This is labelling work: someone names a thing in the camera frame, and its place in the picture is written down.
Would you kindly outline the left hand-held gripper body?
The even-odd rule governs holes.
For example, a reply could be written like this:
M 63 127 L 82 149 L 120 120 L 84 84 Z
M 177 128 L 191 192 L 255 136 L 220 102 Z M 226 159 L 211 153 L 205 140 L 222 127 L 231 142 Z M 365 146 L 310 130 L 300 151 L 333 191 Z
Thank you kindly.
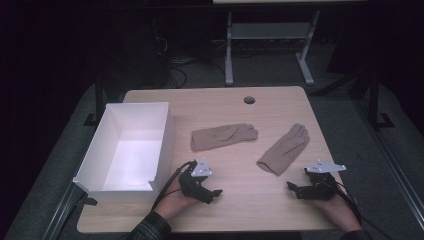
M 191 161 L 188 168 L 179 177 L 182 193 L 201 201 L 202 197 L 209 196 L 210 191 L 202 186 L 202 182 L 211 175 L 212 171 L 205 159 Z

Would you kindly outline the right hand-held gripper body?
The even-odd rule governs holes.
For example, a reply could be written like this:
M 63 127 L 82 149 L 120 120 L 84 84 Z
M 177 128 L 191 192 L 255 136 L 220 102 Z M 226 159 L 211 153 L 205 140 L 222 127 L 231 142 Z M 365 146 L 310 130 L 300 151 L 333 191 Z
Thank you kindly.
M 345 171 L 345 165 L 338 165 L 318 159 L 315 164 L 305 168 L 310 186 L 303 186 L 299 192 L 307 194 L 306 200 L 329 200 L 337 190 L 332 172 Z

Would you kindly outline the beige glove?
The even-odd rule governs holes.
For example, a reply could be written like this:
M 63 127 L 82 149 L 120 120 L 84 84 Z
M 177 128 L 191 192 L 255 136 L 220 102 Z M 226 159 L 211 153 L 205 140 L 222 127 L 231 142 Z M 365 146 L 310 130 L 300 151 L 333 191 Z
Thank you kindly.
M 309 133 L 305 126 L 295 124 L 264 153 L 256 165 L 263 171 L 280 176 L 302 153 L 309 141 Z
M 258 130 L 250 124 L 225 125 L 192 132 L 190 147 L 194 152 L 256 140 Z

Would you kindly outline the white box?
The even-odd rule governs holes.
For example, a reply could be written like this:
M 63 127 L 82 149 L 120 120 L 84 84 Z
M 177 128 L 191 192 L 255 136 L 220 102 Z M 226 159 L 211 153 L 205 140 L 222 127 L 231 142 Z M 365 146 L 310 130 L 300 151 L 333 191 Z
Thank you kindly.
M 175 142 L 167 102 L 106 106 L 73 182 L 104 202 L 152 202 L 167 182 Z

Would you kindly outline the person's left hand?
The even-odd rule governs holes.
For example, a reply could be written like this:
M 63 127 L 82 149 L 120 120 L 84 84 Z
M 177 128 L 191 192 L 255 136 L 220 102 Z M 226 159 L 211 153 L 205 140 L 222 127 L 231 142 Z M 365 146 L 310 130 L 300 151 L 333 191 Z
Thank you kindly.
M 181 173 L 177 175 L 176 179 L 170 184 L 165 196 L 154 208 L 154 212 L 167 221 L 198 203 L 198 200 L 187 197 L 181 192 L 178 181 L 180 175 Z

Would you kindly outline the person's right hand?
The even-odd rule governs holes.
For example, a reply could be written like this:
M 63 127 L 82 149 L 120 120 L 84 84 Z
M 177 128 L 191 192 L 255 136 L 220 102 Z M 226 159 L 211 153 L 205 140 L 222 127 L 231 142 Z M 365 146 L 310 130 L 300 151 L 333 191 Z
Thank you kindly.
M 362 229 L 354 212 L 338 195 L 334 195 L 330 200 L 311 200 L 310 204 L 321 210 L 333 224 L 345 233 Z

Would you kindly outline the aluminium floor rail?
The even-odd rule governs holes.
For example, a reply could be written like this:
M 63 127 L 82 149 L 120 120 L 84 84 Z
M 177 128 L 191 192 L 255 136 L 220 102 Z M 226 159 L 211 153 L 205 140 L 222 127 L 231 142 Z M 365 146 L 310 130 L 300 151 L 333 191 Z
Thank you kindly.
M 60 199 L 53 217 L 43 234 L 42 240 L 57 240 L 67 219 L 72 215 L 79 199 L 84 195 L 75 183 L 71 182 Z
M 367 131 L 371 134 L 372 139 L 377 144 L 386 163 L 388 164 L 389 169 L 394 176 L 395 182 L 406 200 L 410 211 L 424 232 L 424 202 L 420 199 L 414 187 L 411 185 L 411 182 L 401 168 L 398 159 L 381 134 L 380 129 L 371 123 L 364 105 L 360 101 L 354 101 L 353 104 L 358 111 L 361 121 L 365 125 Z

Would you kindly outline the black stand post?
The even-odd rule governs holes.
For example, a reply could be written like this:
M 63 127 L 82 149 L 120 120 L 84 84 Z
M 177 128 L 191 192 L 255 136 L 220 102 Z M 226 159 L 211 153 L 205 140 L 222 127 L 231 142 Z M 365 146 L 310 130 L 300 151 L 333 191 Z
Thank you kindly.
M 381 128 L 393 128 L 394 123 L 390 117 L 378 110 L 379 82 L 377 75 L 373 70 L 368 70 L 367 76 L 369 84 L 368 120 L 376 131 L 379 131 Z
M 104 84 L 101 74 L 98 74 L 95 82 L 95 112 L 90 113 L 85 121 L 84 126 L 97 127 L 101 121 L 106 105 L 106 93 L 104 92 Z

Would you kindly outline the grey metal stand frame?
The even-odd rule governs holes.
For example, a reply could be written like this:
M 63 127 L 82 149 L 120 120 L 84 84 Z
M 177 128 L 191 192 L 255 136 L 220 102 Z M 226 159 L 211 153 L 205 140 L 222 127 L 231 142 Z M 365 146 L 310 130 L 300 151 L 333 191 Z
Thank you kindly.
M 232 43 L 234 40 L 304 40 L 304 46 L 300 52 L 295 54 L 298 66 L 301 70 L 304 81 L 312 86 L 315 81 L 309 70 L 306 57 L 315 33 L 317 22 L 320 16 L 319 11 L 315 11 L 309 22 L 294 23 L 234 23 L 232 13 L 227 15 L 226 29 L 226 54 L 225 65 L 225 85 L 234 84 L 233 64 L 232 64 Z

